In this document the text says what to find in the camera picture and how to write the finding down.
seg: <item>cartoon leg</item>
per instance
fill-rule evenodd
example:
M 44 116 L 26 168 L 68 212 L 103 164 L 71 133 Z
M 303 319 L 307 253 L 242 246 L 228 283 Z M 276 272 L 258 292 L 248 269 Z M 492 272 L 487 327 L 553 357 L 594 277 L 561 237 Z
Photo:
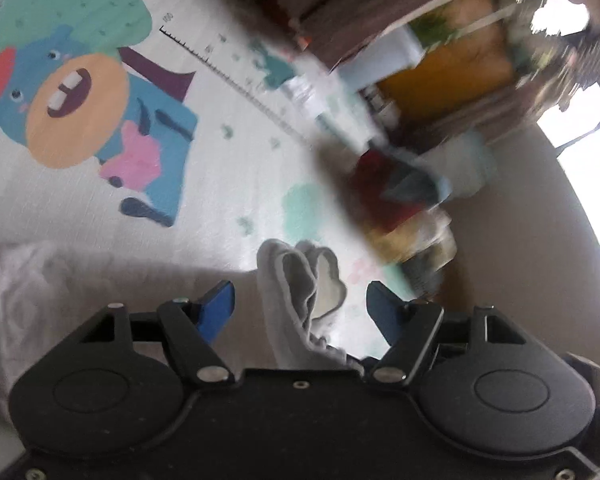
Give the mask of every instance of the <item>cartoon leg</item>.
M 144 189 L 151 205 L 137 198 L 125 198 L 120 204 L 120 212 L 171 227 L 180 207 L 184 165 L 190 142 L 181 133 L 163 124 L 152 127 L 152 137 L 160 142 L 160 176 Z

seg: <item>printed ruler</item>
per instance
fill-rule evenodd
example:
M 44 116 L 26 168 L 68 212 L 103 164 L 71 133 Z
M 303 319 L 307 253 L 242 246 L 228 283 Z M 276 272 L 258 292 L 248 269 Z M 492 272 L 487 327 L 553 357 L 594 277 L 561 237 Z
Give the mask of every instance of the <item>printed ruler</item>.
M 202 56 L 197 53 L 193 48 L 187 46 L 187 44 L 179 40 L 174 34 L 168 32 L 164 26 L 160 27 L 160 32 L 163 33 L 167 38 L 170 38 L 171 41 L 175 41 L 182 48 L 184 48 L 187 52 L 189 52 L 193 57 L 195 57 L 200 63 L 203 63 L 211 72 L 216 74 L 220 79 L 222 79 L 225 83 L 227 83 L 231 88 L 233 88 L 238 94 L 247 99 L 252 105 L 254 105 L 258 110 L 260 110 L 263 114 L 265 114 L 269 120 L 271 120 L 276 126 L 278 126 L 281 130 L 283 130 L 287 135 L 293 137 L 297 142 L 300 142 L 304 146 L 310 146 L 308 140 L 306 140 L 298 130 L 296 130 L 291 124 L 287 123 L 280 115 L 275 113 L 271 108 L 269 108 L 266 104 L 260 101 L 256 96 L 254 96 L 251 92 L 249 92 L 246 88 L 241 86 L 239 83 L 235 82 L 231 77 L 222 72 L 217 66 L 209 61 L 208 56 Z

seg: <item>brown wall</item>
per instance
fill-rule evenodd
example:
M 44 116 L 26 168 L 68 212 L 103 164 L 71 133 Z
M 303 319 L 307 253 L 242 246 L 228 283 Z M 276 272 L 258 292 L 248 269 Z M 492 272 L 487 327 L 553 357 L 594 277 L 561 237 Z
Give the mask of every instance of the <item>brown wall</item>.
M 455 0 L 443 13 L 455 28 L 494 11 L 491 0 Z M 499 23 L 441 46 L 416 67 L 378 84 L 411 121 L 423 123 L 452 112 L 514 79 Z
M 445 207 L 474 300 L 600 364 L 598 243 L 555 150 L 534 126 L 494 154 L 498 180 Z

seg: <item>pink cartoon shape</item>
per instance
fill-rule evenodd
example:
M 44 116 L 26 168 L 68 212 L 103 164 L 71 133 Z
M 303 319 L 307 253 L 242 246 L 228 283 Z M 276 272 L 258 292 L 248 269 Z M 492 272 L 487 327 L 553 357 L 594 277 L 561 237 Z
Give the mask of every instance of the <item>pink cartoon shape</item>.
M 122 187 L 143 191 L 160 176 L 160 143 L 142 135 L 133 121 L 125 121 L 121 133 L 123 151 L 102 165 L 100 176 L 118 178 Z

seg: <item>cartoon mouth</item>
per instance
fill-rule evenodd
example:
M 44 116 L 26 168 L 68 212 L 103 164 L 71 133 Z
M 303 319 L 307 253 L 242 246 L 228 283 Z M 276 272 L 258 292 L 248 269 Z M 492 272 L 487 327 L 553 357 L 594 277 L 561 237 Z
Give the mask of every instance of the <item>cartoon mouth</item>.
M 91 75 L 85 68 L 74 70 L 66 76 L 46 102 L 49 117 L 59 119 L 75 112 L 87 99 L 91 90 Z

